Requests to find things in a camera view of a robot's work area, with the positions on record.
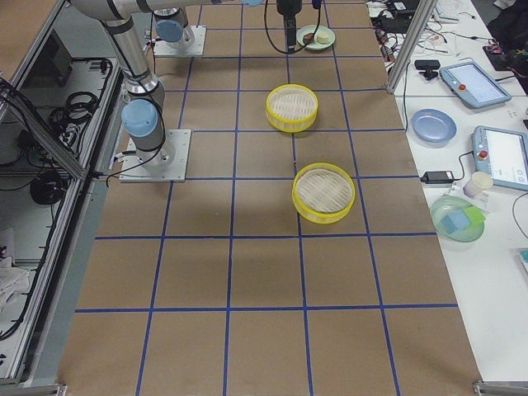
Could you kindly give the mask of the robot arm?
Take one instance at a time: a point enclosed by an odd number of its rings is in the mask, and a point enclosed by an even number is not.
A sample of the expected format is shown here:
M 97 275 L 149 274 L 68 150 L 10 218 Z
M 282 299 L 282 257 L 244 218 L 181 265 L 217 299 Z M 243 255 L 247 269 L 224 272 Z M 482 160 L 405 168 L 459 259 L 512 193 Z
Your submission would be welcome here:
M 130 102 L 121 123 L 134 142 L 141 167 L 163 171 L 176 155 L 163 126 L 164 88 L 149 67 L 147 55 L 134 29 L 132 15 L 149 13 L 158 36 L 172 45 L 186 45 L 194 37 L 186 10 L 177 1 L 72 1 L 84 16 L 101 23 L 125 75 Z
M 285 50 L 279 49 L 271 39 L 268 32 L 267 10 L 268 1 L 265 1 L 263 21 L 266 37 L 271 46 L 281 54 L 294 54 L 298 52 L 296 49 L 296 16 L 302 10 L 302 2 L 295 0 L 276 1 L 276 10 L 283 18 Z M 154 12 L 152 18 L 155 21 L 155 30 L 158 34 L 156 41 L 164 42 L 168 47 L 179 52 L 185 52 L 188 47 L 195 44 L 195 33 L 189 25 L 184 8 L 162 9 Z

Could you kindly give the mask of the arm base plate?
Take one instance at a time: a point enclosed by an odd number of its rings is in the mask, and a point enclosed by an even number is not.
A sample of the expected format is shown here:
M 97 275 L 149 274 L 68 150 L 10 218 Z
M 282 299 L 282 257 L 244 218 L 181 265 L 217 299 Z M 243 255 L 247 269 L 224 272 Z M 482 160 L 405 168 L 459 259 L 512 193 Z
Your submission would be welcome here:
M 121 182 L 184 182 L 191 146 L 191 130 L 166 130 L 165 143 L 156 156 L 149 160 L 155 151 L 137 151 L 132 138 L 127 150 L 133 154 L 124 158 L 119 174 Z
M 160 58 L 200 57 L 205 48 L 205 26 L 169 26 L 158 34 L 154 54 Z

